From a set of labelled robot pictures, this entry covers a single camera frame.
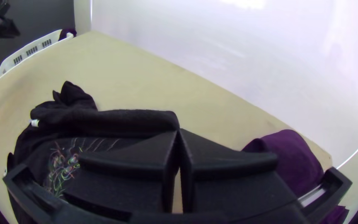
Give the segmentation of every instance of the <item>white wall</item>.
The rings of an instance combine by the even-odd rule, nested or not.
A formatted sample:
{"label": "white wall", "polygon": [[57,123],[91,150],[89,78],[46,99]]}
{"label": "white wall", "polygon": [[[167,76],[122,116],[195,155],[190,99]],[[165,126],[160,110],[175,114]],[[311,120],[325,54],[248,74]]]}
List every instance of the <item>white wall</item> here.
{"label": "white wall", "polygon": [[92,29],[222,86],[339,166],[358,148],[358,1],[93,0]]}

